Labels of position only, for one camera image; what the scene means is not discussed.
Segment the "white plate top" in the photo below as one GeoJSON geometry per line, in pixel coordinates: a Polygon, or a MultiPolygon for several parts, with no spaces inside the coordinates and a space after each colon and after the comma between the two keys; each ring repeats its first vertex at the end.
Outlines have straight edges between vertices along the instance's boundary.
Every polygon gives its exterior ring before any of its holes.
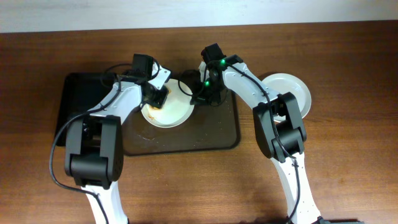
{"type": "Polygon", "coordinates": [[[192,94],[191,89],[183,82],[176,79],[170,79],[164,85],[169,94],[161,109],[146,104],[141,113],[143,117],[152,125],[158,128],[172,128],[185,122],[193,112],[194,105],[190,104],[191,96],[184,94],[192,94]]]}

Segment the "pale blue plate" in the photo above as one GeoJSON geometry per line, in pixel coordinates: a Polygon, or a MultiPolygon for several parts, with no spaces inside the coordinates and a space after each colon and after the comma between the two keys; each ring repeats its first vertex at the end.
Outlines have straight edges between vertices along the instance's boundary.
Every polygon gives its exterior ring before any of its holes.
{"type": "Polygon", "coordinates": [[[308,115],[312,105],[312,96],[301,79],[288,73],[275,73],[265,77],[262,82],[281,94],[291,92],[297,99],[301,117],[308,115]]]}

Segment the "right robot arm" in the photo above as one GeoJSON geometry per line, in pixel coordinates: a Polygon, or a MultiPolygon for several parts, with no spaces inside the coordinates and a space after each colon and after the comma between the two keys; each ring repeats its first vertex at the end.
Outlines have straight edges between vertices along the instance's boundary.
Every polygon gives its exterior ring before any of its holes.
{"type": "Polygon", "coordinates": [[[277,170],[287,202],[286,223],[324,223],[305,170],[307,132],[296,97],[268,87],[243,59],[225,55],[218,44],[205,47],[201,57],[201,88],[191,104],[220,104],[223,90],[237,94],[252,110],[259,149],[277,170]]]}

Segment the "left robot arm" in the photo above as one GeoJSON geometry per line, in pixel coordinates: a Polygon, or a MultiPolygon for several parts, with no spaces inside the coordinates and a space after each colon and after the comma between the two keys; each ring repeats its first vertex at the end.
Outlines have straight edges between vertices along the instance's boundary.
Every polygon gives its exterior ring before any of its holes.
{"type": "Polygon", "coordinates": [[[94,107],[63,125],[65,173],[72,189],[88,197],[96,223],[129,223],[118,188],[124,163],[122,125],[144,105],[161,108],[171,70],[149,55],[135,54],[126,70],[112,73],[109,93],[94,107]]]}

